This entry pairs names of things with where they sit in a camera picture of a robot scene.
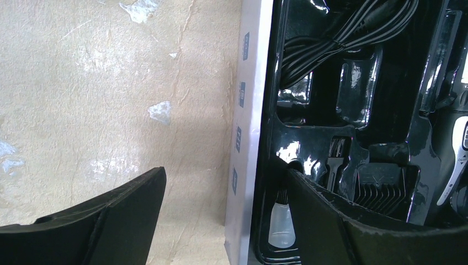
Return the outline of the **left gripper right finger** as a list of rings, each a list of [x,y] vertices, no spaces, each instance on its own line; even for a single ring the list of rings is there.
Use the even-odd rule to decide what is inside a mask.
[[[466,264],[467,226],[438,229],[383,216],[287,171],[302,264]]]

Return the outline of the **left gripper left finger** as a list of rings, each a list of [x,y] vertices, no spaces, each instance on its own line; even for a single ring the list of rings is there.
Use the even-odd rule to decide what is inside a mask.
[[[2,264],[145,264],[166,187],[163,167],[29,225],[1,227]]]

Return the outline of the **small black comb guard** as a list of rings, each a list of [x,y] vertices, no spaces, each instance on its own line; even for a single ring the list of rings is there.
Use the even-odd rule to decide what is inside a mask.
[[[376,213],[403,220],[409,207],[406,169],[393,163],[358,168],[353,202]]]

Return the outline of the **white hair clipper kit box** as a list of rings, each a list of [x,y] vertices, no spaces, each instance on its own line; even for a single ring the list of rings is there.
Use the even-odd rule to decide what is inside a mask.
[[[225,249],[247,264],[273,1],[243,1],[233,109]]]

